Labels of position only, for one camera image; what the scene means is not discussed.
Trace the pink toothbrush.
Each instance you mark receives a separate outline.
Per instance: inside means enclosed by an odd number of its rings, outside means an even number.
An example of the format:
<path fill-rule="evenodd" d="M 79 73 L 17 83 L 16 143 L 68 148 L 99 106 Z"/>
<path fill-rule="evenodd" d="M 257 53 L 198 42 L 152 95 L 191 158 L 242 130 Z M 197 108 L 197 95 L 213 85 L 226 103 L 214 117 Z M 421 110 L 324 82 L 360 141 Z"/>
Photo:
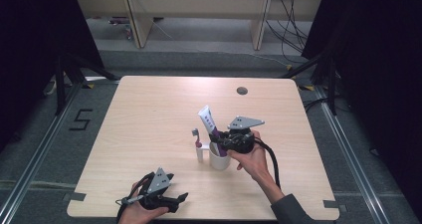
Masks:
<path fill-rule="evenodd" d="M 201 148 L 202 142 L 200 140 L 199 130 L 197 128 L 193 128 L 191 132 L 192 132 L 192 135 L 196 137 L 195 146 L 197 148 Z"/>

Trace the black metal stand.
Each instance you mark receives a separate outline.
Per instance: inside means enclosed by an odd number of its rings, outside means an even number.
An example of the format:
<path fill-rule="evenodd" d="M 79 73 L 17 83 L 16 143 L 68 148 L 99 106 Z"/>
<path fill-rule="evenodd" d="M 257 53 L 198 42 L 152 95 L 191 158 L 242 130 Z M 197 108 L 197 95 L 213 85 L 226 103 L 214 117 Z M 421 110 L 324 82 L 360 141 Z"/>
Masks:
<path fill-rule="evenodd" d="M 120 77 L 105 70 L 103 66 L 91 63 L 85 58 L 70 53 L 62 52 L 56 63 L 56 93 L 57 109 L 56 114 L 60 114 L 67 104 L 65 92 L 65 77 L 68 77 L 73 85 L 82 85 L 87 79 L 83 75 L 81 68 L 87 68 L 110 81 L 119 81 Z"/>
<path fill-rule="evenodd" d="M 330 52 L 321 52 L 314 58 L 308 60 L 295 69 L 288 71 L 285 75 L 281 75 L 281 79 L 290 79 L 299 73 L 316 66 L 313 75 L 312 83 L 319 85 L 323 81 L 327 81 L 327 105 L 333 115 L 336 115 L 335 110 L 335 62 Z"/>

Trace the black curtain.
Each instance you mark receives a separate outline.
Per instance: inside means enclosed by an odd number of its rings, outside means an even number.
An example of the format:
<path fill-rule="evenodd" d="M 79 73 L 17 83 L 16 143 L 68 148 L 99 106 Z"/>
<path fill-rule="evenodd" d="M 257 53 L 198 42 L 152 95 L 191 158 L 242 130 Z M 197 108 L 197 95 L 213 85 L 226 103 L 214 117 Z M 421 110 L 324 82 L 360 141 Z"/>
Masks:
<path fill-rule="evenodd" d="M 0 151 L 63 54 L 103 64 L 78 0 L 0 0 Z"/>
<path fill-rule="evenodd" d="M 348 7 L 334 47 L 337 71 L 362 122 L 422 221 L 422 0 L 321 0 L 303 56 L 319 54 Z"/>

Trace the beige wooden desk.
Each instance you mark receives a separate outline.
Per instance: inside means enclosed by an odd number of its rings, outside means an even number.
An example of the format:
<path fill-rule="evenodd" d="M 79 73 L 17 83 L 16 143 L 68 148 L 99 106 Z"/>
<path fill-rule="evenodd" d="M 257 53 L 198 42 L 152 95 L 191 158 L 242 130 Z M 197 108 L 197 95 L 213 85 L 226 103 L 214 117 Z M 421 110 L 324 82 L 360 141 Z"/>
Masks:
<path fill-rule="evenodd" d="M 311 21 L 321 0 L 78 0 L 87 17 L 126 17 L 135 46 L 142 48 L 152 19 L 214 18 L 250 22 L 253 48 L 261 48 L 264 24 L 268 20 Z"/>

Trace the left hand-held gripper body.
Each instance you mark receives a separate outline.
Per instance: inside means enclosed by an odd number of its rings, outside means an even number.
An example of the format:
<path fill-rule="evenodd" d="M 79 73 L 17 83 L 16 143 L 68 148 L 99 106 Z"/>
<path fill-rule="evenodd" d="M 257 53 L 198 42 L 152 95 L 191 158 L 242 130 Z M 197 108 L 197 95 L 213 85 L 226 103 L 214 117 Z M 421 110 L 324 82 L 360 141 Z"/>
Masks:
<path fill-rule="evenodd" d="M 139 201 L 140 205 L 147 210 L 167 207 L 170 213 L 175 213 L 179 206 L 176 198 L 163 196 L 169 186 L 170 180 L 161 167 L 156 172 L 148 174 L 146 181 L 141 184 L 139 191 L 140 195 L 144 195 Z"/>

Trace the aluminium floor rail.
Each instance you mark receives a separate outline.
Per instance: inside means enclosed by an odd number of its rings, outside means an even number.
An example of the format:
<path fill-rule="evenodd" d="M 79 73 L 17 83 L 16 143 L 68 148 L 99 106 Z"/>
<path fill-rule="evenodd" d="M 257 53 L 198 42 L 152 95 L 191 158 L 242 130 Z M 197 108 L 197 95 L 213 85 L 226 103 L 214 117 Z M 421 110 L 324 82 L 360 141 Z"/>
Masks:
<path fill-rule="evenodd" d="M 357 159 L 350 142 L 334 113 L 335 109 L 325 102 L 321 105 L 325 118 L 333 131 L 335 139 L 343 153 L 350 172 L 355 180 L 359 192 L 372 216 L 375 224 L 391 224 L 390 219 L 386 214 L 386 210 L 379 197 L 377 196 L 373 186 L 371 185 L 365 171 Z"/>
<path fill-rule="evenodd" d="M 34 154 L 31 156 L 23 173 L 20 175 L 20 178 L 14 182 L 13 188 L 7 196 L 7 199 L 0 207 L 0 224 L 10 224 L 13 219 L 81 88 L 82 85 L 72 85 L 65 98 L 64 106 L 52 119 L 45 135 L 39 142 Z"/>

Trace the grey tape patch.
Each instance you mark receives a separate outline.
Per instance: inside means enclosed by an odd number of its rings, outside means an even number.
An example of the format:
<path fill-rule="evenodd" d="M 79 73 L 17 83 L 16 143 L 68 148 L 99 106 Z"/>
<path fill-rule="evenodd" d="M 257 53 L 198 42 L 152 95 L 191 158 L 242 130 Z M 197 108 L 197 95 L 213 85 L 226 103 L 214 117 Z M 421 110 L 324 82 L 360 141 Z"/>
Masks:
<path fill-rule="evenodd" d="M 84 201 L 85 198 L 86 198 L 86 193 L 79 193 L 79 192 L 67 192 L 63 196 L 64 201 L 71 201 L 71 200 Z"/>

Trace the small clutter under desk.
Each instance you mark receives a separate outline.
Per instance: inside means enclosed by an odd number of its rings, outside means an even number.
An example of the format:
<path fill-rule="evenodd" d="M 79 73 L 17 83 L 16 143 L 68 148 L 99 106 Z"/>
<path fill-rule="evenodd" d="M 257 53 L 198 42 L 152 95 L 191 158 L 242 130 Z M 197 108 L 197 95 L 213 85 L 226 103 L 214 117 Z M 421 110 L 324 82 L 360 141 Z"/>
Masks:
<path fill-rule="evenodd" d="M 125 35 L 128 40 L 133 38 L 129 19 L 127 17 L 111 17 L 108 22 L 111 25 L 122 25 L 124 27 Z"/>

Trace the white cup with handle holder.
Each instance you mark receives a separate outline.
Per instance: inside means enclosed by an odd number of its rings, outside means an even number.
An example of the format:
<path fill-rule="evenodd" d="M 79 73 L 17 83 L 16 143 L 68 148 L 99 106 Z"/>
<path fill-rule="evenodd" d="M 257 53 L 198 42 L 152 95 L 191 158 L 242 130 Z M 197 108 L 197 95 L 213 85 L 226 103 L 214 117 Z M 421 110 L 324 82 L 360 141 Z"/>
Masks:
<path fill-rule="evenodd" d="M 211 167 L 216 170 L 225 170 L 229 167 L 231 158 L 220 156 L 217 145 L 215 143 L 205 143 L 196 148 L 197 160 L 200 163 L 204 162 L 204 152 L 208 152 L 208 162 Z"/>

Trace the person's right hand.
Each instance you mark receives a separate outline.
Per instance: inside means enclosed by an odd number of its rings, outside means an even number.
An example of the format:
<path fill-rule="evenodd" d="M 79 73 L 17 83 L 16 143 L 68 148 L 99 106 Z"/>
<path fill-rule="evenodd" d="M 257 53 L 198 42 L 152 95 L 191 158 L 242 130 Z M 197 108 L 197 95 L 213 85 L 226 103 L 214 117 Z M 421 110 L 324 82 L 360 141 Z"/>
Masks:
<path fill-rule="evenodd" d="M 228 155 L 238 161 L 237 169 L 244 169 L 258 183 L 272 178 L 267 165 L 266 151 L 256 141 L 249 153 L 229 150 Z"/>

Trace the white and purple toothpaste tube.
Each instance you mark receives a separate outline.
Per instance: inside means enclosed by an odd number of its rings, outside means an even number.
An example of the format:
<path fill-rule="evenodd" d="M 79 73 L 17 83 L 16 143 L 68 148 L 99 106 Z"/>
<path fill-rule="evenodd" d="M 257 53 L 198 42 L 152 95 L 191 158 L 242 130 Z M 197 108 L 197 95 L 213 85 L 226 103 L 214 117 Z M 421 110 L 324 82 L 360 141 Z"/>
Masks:
<path fill-rule="evenodd" d="M 202 108 L 199 112 L 198 115 L 200 116 L 208 134 L 214 134 L 214 135 L 219 135 L 219 130 L 215 124 L 215 121 L 213 119 L 212 113 L 210 111 L 210 108 L 208 106 L 205 106 L 204 108 Z M 217 155 L 220 157 L 226 157 L 227 156 L 227 152 L 220 149 L 217 145 L 218 142 L 212 142 L 215 145 L 215 148 L 217 150 Z"/>

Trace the person's left hand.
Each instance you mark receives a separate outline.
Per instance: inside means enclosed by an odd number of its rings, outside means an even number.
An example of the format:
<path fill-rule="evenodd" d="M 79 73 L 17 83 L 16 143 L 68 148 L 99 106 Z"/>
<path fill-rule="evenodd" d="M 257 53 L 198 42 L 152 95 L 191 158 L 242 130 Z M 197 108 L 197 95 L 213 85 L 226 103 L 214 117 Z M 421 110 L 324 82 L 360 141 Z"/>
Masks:
<path fill-rule="evenodd" d="M 153 219 L 164 215 L 169 209 L 158 207 L 153 210 L 143 208 L 138 202 L 128 205 L 121 213 L 117 224 L 148 224 Z"/>

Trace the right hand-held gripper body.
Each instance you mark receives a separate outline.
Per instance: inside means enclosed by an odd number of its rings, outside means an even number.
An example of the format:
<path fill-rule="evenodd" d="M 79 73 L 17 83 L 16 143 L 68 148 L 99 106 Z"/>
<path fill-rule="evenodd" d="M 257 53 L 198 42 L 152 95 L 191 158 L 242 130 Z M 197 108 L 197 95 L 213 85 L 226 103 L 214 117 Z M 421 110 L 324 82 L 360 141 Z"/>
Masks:
<path fill-rule="evenodd" d="M 249 153 L 253 149 L 255 138 L 251 128 L 264 123 L 262 119 L 237 115 L 228 124 L 228 130 L 220 133 L 220 137 L 228 143 L 228 150 Z"/>

